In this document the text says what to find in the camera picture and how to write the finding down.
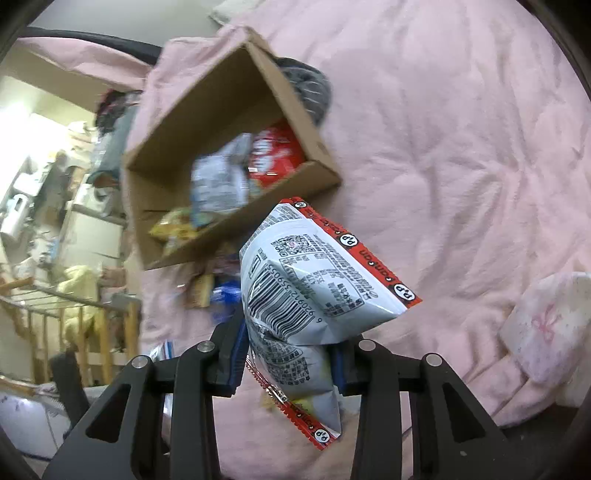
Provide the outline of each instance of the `bed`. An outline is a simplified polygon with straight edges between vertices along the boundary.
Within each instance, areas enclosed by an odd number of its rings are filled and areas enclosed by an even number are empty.
[[[554,403],[555,389],[530,381],[497,338],[530,284],[591,268],[591,108],[544,26],[515,0],[268,0],[216,38],[163,48],[129,150],[246,25],[332,83],[321,133],[344,182],[312,205],[424,299],[367,336],[400,355],[442,354],[499,425]],[[176,294],[194,268],[142,273],[143,351],[209,337],[209,317]],[[215,402],[226,476],[349,476],[355,406],[321,453],[261,397],[246,374],[234,398]],[[411,449],[405,432],[404,478]]]

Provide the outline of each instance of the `white cabinet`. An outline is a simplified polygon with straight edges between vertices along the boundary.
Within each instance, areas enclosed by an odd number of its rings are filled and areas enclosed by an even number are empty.
[[[64,268],[87,265],[119,266],[123,226],[71,211],[60,245],[59,264]]]

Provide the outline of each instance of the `white pillow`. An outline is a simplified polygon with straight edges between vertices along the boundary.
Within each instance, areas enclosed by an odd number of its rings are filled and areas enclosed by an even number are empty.
[[[258,7],[264,0],[225,0],[209,14],[220,25],[229,23],[232,18]]]

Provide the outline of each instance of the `cardboard box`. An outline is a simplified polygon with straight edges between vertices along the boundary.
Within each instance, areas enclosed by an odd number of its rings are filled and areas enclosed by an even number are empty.
[[[266,42],[246,40],[221,58],[176,104],[125,162],[139,254],[147,269],[200,260],[225,239],[256,228],[283,198],[304,198],[340,183],[334,161]],[[199,237],[163,256],[148,231],[163,214],[190,205],[191,167],[238,134],[259,133],[285,117],[307,161],[248,205],[209,225]]]

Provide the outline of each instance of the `metal screw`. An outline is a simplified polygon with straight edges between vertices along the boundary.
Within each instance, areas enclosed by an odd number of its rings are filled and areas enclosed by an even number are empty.
[[[131,366],[134,368],[143,368],[148,365],[148,357],[145,355],[138,355],[131,361]]]
[[[216,347],[216,344],[211,340],[204,340],[197,344],[197,350],[203,353],[211,352]]]
[[[363,339],[359,342],[359,348],[365,352],[370,352],[375,349],[375,342],[372,340]]]
[[[430,353],[427,355],[427,363],[432,367],[439,367],[443,363],[443,360],[436,353]]]

